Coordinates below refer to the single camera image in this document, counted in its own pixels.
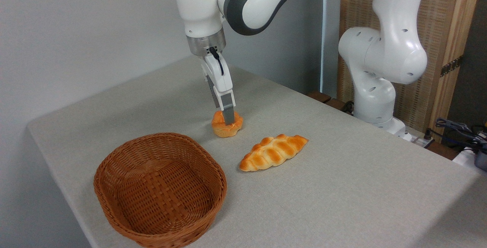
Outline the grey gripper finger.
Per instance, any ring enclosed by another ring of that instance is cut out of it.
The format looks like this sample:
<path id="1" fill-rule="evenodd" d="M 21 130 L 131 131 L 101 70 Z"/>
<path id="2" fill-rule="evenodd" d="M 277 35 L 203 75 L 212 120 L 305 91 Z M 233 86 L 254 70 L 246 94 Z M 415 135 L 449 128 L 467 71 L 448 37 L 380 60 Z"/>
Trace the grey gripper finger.
<path id="1" fill-rule="evenodd" d="M 234 115 L 235 100 L 234 100 L 233 89 L 224 92 L 218 91 L 218 94 L 221 99 L 220 110 L 223 114 L 225 125 L 230 125 L 235 123 L 235 115 Z"/>
<path id="2" fill-rule="evenodd" d="M 215 87 L 215 85 L 214 85 L 214 83 L 213 83 L 213 81 L 212 81 L 212 79 L 210 78 L 209 75 L 207 75 L 207 83 L 208 83 L 209 88 L 210 88 L 210 91 L 212 93 L 212 97 L 213 97 L 213 100 L 214 100 L 215 107 L 217 109 L 220 109 L 221 108 L 221 106 L 220 106 L 221 99 L 220 99 L 220 96 L 218 94 L 218 91 L 217 91 L 217 89 L 216 89 L 216 87 Z"/>

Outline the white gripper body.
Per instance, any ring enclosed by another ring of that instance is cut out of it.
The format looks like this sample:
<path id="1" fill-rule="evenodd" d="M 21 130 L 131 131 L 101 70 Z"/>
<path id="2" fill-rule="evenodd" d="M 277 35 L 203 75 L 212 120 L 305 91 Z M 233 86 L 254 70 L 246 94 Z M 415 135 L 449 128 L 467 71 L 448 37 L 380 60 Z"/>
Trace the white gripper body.
<path id="1" fill-rule="evenodd" d="M 222 54 L 210 54 L 202 59 L 202 69 L 205 75 L 209 75 L 218 91 L 233 89 L 233 83 L 228 66 Z"/>

